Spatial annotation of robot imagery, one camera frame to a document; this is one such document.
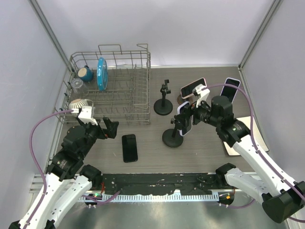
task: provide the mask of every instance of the phone screen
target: phone screen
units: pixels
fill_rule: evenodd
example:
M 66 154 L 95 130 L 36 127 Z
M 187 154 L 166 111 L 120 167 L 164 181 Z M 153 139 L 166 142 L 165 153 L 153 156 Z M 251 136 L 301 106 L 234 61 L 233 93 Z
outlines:
M 123 146 L 123 161 L 134 162 L 138 160 L 137 142 L 135 135 L 123 135 L 122 136 Z
M 190 83 L 189 85 L 184 86 L 183 88 L 181 88 L 181 97 L 183 99 L 190 97 L 193 95 L 193 90 L 195 87 L 197 87 L 198 85 L 202 84 L 203 86 L 206 86 L 205 83 L 205 79 L 201 78 L 199 80 L 196 80 L 192 83 Z
M 236 87 L 239 87 L 239 85 L 240 85 L 239 80 L 230 79 L 230 78 L 226 79 L 225 83 L 232 84 Z M 228 97 L 229 101 L 232 103 L 235 98 L 236 93 L 237 93 L 237 89 L 225 86 L 225 87 L 223 87 L 223 90 L 221 91 L 220 95 Z
M 182 114 L 184 108 L 185 108 L 185 107 L 188 107 L 189 105 L 190 105 L 190 102 L 188 102 L 188 101 L 186 101 L 186 102 L 184 102 L 183 104 L 181 104 L 181 105 L 178 107 L 178 109 L 177 109 L 178 114 Z M 191 117 L 190 117 L 188 120 L 186 120 L 186 125 L 185 125 L 185 126 L 186 126 L 185 128 L 182 128 L 182 129 L 180 130 L 180 135 L 181 135 L 181 136 L 186 135 L 186 134 L 187 134 L 188 132 L 190 132 L 190 130 L 192 129 L 192 120 L 191 120 Z

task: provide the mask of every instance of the black phone stand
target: black phone stand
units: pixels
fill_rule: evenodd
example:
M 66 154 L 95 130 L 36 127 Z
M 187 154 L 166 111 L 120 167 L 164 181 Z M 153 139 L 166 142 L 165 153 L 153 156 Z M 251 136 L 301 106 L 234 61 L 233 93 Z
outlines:
M 171 90 L 168 90 L 167 86 L 169 82 L 169 80 L 164 80 L 164 84 L 162 84 L 160 89 L 160 92 L 162 93 L 162 99 L 158 99 L 153 105 L 153 109 L 158 115 L 169 115 L 173 110 L 172 102 L 165 98 L 167 94 L 171 93 Z
M 182 127 L 181 127 L 181 124 L 177 120 L 174 120 L 172 118 L 171 124 L 173 124 L 173 123 L 175 123 L 175 128 L 165 130 L 162 134 L 162 141 L 167 146 L 176 148 L 176 147 L 181 146 L 183 143 L 183 137 L 180 135 L 180 133 L 178 131 Z

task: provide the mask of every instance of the blue mug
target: blue mug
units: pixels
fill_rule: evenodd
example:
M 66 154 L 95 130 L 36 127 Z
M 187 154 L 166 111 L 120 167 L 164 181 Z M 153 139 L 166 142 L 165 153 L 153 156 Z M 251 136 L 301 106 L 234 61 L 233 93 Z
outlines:
M 93 80 L 93 72 L 87 65 L 85 65 L 78 71 L 78 77 L 84 82 L 90 82 L 91 80 Z

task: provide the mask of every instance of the metal wire dish rack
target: metal wire dish rack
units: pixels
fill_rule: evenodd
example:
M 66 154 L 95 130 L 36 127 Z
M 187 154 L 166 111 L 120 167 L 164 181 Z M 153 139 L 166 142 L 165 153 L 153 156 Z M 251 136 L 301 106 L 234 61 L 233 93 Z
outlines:
M 138 50 L 123 51 L 121 45 L 99 45 L 95 52 L 75 52 L 70 57 L 70 63 L 75 70 L 70 75 L 65 93 L 63 109 L 68 109 L 74 99 L 89 99 L 94 103 L 94 118 L 104 116 L 113 121 L 149 124 L 149 88 L 150 88 L 150 53 L 148 44 L 137 44 Z M 108 86 L 105 91 L 99 91 L 96 79 L 96 69 L 99 57 L 102 56 L 108 65 Z M 85 65 L 93 70 L 94 78 L 85 83 L 83 93 L 75 93 L 71 81 L 78 78 L 77 72 Z M 68 114 L 64 122 L 76 122 Z

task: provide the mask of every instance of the white wall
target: white wall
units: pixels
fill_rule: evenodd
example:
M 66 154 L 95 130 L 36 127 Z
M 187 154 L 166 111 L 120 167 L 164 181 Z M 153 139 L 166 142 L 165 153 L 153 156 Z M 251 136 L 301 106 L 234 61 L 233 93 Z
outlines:
M 297 181 L 305 180 L 304 9 L 283 1 L 244 68 L 271 156 Z
M 39 0 L 67 55 L 149 44 L 153 65 L 239 64 L 272 0 Z
M 53 111 L 65 66 L 27 1 L 5 1 L 0 14 L 0 227 L 5 229 L 26 212 L 38 173 L 29 134 Z M 54 122 L 46 121 L 34 135 L 34 152 L 43 166 Z

